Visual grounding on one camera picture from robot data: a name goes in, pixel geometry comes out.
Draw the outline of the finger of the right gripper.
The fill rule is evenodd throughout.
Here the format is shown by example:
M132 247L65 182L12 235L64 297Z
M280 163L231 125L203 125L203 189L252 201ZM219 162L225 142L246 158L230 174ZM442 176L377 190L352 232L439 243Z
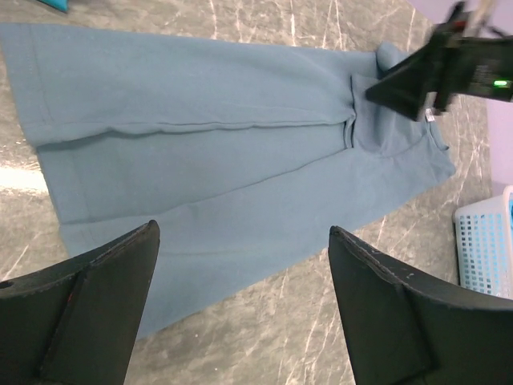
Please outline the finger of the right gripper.
M427 43L387 70L366 90L366 99L410 120L420 120L428 94L436 89L439 54L434 43Z

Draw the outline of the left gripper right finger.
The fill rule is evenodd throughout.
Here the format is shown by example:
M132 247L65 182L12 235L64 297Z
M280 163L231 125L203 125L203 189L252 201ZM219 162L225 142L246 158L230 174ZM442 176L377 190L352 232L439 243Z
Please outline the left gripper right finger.
M511 300L424 273L337 226L329 265L356 383L511 383Z

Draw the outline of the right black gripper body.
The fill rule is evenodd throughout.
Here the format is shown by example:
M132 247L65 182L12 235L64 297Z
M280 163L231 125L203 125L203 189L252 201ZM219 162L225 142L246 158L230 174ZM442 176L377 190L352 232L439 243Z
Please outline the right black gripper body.
M495 38L465 37L468 15L450 16L442 25L451 33L435 83L432 111L447 112L457 94L512 101L512 35L485 26Z

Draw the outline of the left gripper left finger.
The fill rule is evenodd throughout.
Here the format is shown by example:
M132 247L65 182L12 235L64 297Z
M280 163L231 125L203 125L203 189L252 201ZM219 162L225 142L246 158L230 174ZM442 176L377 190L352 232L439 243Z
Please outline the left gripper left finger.
M149 221L1 283L3 384L122 384L156 266Z

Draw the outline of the grey-blue t-shirt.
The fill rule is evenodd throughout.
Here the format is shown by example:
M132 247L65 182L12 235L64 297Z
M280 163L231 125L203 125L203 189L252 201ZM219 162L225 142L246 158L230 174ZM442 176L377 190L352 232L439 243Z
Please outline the grey-blue t-shirt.
M330 51L4 23L1 46L68 252L160 226L140 336L455 171L434 123L366 100L402 60L389 43Z

